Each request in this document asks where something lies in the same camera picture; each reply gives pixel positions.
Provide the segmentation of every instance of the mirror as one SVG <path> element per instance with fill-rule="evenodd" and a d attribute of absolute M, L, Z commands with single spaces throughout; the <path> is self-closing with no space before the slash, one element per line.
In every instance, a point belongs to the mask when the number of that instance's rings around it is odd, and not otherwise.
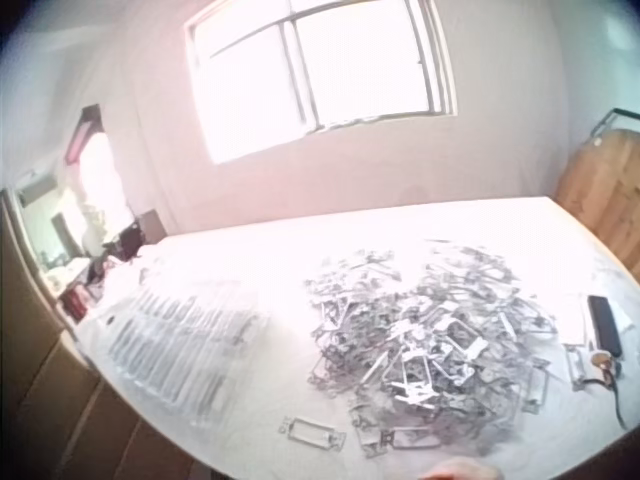
<path fill-rule="evenodd" d="M 52 173 L 31 174 L 16 195 L 31 250 L 57 296 L 87 269 L 92 256 L 102 253 L 101 238 L 73 192 L 61 188 Z"/>

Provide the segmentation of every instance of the white wall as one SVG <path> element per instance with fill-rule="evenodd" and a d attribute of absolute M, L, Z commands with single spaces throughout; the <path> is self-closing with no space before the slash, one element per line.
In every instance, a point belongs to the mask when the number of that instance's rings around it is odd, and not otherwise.
<path fill-rule="evenodd" d="M 640 18 L 629 1 L 556 0 L 570 104 L 570 146 L 614 107 L 640 113 Z M 615 126 L 640 130 L 640 122 Z"/>
<path fill-rule="evenodd" d="M 437 1 L 457 117 L 345 128 L 222 165 L 200 130 L 183 30 L 207 3 L 131 2 L 60 117 L 71 132 L 100 103 L 134 212 L 156 208 L 169 232 L 555 188 L 567 102 L 546 0 Z"/>

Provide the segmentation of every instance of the cable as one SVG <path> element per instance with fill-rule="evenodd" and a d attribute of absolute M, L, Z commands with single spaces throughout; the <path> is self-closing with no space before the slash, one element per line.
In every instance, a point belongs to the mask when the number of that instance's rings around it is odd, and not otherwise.
<path fill-rule="evenodd" d="M 610 384 L 607 384 L 605 381 L 597 378 L 588 378 L 584 380 L 583 383 L 585 385 L 588 385 L 588 384 L 600 385 L 601 387 L 604 387 L 607 390 L 613 391 L 613 398 L 615 401 L 615 408 L 616 408 L 616 418 L 618 419 L 618 423 L 620 424 L 622 429 L 628 430 L 627 425 L 624 423 L 624 420 L 622 418 L 622 414 L 620 413 L 620 397 L 618 395 L 618 384 L 616 382 L 615 376 L 613 376 L 610 372 L 605 371 L 603 373 L 605 375 L 605 378 L 608 377 L 609 381 L 611 382 Z"/>

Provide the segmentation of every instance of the window pane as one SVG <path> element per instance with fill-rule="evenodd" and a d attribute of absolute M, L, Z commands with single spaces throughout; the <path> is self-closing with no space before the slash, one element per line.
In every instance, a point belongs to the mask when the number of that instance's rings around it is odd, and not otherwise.
<path fill-rule="evenodd" d="M 202 73 L 203 124 L 215 162 L 303 134 L 278 27 L 216 55 Z"/>
<path fill-rule="evenodd" d="M 221 3 L 196 28 L 195 42 L 202 60 L 289 14 L 287 0 L 232 0 Z"/>
<path fill-rule="evenodd" d="M 336 0 L 291 0 L 291 8 L 294 12 L 303 12 L 313 7 L 333 3 Z"/>
<path fill-rule="evenodd" d="M 380 0 L 298 21 L 320 123 L 428 109 L 406 6 Z"/>

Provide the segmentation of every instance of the clear plastic packaging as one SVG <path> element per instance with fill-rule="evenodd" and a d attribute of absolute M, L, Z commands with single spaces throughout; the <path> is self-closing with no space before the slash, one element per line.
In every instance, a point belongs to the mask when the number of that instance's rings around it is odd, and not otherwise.
<path fill-rule="evenodd" d="M 129 299 L 100 349 L 146 396 L 208 425 L 222 417 L 267 317 L 239 282 L 173 287 L 150 284 Z"/>

